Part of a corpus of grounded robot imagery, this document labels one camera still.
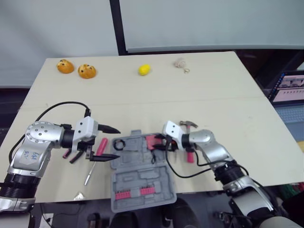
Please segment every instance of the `pink handle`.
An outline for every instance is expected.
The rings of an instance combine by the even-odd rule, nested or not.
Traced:
[[[107,138],[103,138],[99,144],[98,150],[96,152],[96,156],[101,156],[103,155],[104,151],[105,151],[105,147],[108,144],[108,139]]]
[[[193,154],[194,154],[194,153],[192,153],[192,152],[187,152],[187,162],[188,162],[188,163],[194,163]]]

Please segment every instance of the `black ring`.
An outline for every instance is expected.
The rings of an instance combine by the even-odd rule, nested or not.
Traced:
[[[117,147],[116,147],[117,143],[123,143],[123,147],[122,147],[122,148],[117,148]],[[113,142],[113,147],[114,147],[114,149],[116,149],[117,151],[122,151],[123,148],[125,147],[125,142],[124,142],[124,140],[122,140],[122,139],[116,139],[116,140]]]

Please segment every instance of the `toy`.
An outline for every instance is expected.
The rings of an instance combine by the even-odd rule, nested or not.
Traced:
[[[57,63],[57,69],[63,74],[69,74],[74,71],[74,66],[66,59],[62,59]]]
[[[83,64],[78,68],[78,74],[85,79],[89,79],[96,76],[96,69],[88,64]]]
[[[150,71],[151,67],[150,65],[148,64],[145,64],[145,65],[142,65],[138,68],[138,73],[141,75],[141,76],[144,76],[144,75],[147,75]]]

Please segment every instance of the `hammer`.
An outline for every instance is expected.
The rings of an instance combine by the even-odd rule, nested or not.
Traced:
[[[191,122],[191,121],[180,121],[180,125],[185,125],[186,126],[187,134],[190,133],[191,126],[195,127],[195,128],[198,127],[194,122]],[[187,162],[188,163],[194,163],[193,150],[191,148],[186,148],[186,152],[187,152]]]

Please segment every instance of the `white wall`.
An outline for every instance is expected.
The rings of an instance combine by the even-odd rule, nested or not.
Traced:
[[[30,87],[49,57],[113,55],[109,0],[0,0],[0,87]]]
[[[121,0],[129,52],[304,48],[304,0]]]

